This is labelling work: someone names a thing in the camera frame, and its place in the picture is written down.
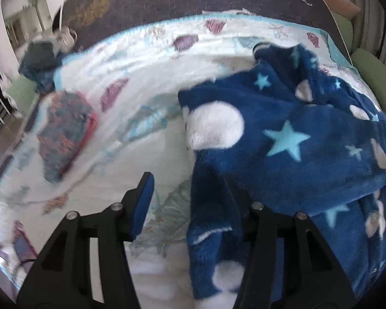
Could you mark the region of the blue star fleece garment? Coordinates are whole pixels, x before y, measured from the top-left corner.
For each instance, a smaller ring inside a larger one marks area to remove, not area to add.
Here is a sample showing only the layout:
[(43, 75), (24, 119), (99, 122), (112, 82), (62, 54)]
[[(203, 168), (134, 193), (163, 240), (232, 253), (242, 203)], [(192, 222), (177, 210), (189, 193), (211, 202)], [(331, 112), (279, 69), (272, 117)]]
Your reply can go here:
[(189, 274), (196, 306), (231, 308), (253, 202), (302, 211), (361, 297), (386, 266), (386, 116), (302, 45), (263, 45), (255, 66), (178, 93), (194, 152)]

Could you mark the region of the dark blue clothes pile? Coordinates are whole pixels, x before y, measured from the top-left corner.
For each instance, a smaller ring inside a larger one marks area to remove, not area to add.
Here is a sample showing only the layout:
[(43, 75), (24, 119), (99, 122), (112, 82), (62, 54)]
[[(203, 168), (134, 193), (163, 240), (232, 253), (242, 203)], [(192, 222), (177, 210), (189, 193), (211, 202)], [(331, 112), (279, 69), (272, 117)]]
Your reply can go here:
[(64, 57), (59, 44), (53, 40), (31, 42), (21, 60), (19, 73), (36, 83), (36, 93), (51, 93), (55, 88), (54, 73)]

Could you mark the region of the folded multicolour patterned cloth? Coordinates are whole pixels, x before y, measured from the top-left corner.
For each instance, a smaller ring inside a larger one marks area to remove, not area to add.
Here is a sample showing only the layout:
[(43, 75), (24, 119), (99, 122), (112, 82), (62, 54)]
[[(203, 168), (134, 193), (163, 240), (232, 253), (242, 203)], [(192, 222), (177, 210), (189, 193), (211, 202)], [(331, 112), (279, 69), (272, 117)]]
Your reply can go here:
[(47, 109), (47, 124), (37, 135), (46, 181), (61, 181), (96, 127), (97, 113), (82, 93), (54, 95)]

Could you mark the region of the white seashell print quilt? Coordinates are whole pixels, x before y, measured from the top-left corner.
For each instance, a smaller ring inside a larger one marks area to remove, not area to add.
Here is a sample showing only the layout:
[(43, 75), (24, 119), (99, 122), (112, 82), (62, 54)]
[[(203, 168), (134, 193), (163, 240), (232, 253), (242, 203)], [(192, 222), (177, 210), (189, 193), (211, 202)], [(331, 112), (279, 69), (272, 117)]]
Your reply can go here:
[(0, 169), (0, 284), (14, 297), (32, 258), (71, 210), (86, 215), (121, 200), (142, 174), (155, 190), (141, 238), (126, 245), (143, 308), (193, 308), (185, 234), (192, 152), (179, 90), (253, 67), (253, 47), (303, 44), (319, 66), (370, 99), (374, 94), (325, 31), (261, 16), (209, 13), (135, 27), (67, 57), (57, 92), (81, 93), (96, 128), (58, 183), (44, 178), (38, 134), (46, 96)]

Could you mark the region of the light green back pillow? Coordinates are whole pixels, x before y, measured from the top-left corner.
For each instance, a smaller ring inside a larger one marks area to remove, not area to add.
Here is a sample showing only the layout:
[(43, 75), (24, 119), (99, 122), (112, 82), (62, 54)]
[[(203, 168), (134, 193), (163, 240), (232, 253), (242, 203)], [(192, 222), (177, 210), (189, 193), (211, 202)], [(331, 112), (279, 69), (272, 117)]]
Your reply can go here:
[(354, 37), (354, 28), (351, 21), (345, 18), (344, 16), (333, 11), (332, 11), (332, 16), (334, 17), (336, 24), (338, 26), (338, 29), (340, 30), (340, 33), (342, 35), (342, 38), (344, 40), (344, 44), (346, 45), (348, 53), (351, 53), (353, 37)]

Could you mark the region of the pink cushion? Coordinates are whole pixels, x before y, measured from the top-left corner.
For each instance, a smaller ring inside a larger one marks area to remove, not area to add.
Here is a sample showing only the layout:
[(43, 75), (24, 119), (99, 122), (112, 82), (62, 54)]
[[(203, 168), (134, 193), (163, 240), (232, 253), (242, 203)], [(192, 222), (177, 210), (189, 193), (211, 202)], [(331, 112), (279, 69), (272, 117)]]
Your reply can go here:
[(328, 7), (335, 13), (347, 18), (354, 19), (361, 9), (350, 0), (324, 0)]

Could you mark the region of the white strappy bag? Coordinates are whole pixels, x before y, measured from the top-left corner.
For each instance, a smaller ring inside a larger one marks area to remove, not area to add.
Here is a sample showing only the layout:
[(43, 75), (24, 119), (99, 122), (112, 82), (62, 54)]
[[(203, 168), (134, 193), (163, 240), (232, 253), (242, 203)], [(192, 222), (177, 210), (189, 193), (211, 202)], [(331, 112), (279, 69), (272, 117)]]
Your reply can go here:
[(59, 28), (54, 36), (64, 53), (71, 52), (77, 42), (77, 33), (68, 27)]

